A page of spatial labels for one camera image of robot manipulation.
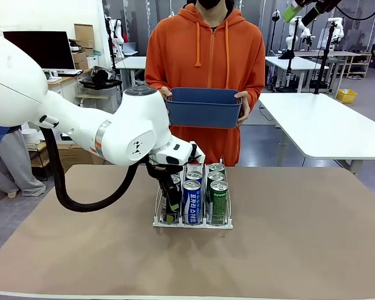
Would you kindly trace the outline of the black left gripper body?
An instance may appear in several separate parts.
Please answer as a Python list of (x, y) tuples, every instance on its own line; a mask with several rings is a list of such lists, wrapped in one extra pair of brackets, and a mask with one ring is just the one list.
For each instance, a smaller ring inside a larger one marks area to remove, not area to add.
[(160, 182), (169, 182), (172, 183), (172, 175), (177, 174), (183, 170), (183, 166), (172, 165), (172, 164), (151, 164), (146, 162), (146, 169), (148, 174), (157, 179)]

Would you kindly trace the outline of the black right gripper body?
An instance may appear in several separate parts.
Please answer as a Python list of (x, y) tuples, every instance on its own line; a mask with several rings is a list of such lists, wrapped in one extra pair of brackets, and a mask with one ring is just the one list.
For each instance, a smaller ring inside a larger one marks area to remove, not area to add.
[(292, 7), (305, 8), (306, 6), (314, 3), (318, 11), (331, 11), (335, 8), (341, 0), (294, 0)]

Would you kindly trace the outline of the person's left hand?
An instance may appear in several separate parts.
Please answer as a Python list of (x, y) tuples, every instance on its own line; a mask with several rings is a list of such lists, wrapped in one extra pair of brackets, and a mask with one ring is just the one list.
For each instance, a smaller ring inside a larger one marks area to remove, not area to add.
[(248, 92), (247, 91), (241, 91), (234, 95), (234, 97), (241, 102), (241, 110), (239, 113), (239, 118), (237, 120), (237, 126), (241, 126), (244, 121), (248, 118), (249, 113), (251, 112), (249, 101), (248, 101)]

